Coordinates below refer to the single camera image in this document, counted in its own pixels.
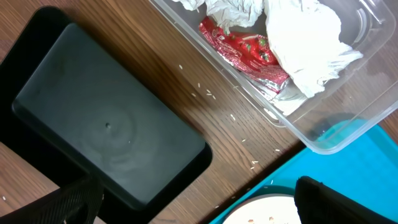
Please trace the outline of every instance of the red food packet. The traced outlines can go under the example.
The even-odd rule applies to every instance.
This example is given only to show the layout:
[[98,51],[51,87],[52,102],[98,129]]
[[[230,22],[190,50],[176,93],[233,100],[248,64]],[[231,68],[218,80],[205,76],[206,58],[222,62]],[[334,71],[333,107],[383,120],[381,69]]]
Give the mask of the red food packet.
[[267,37],[239,32],[225,34],[209,17],[200,23],[199,30],[228,63],[248,77],[276,93],[286,86],[289,75],[271,52]]

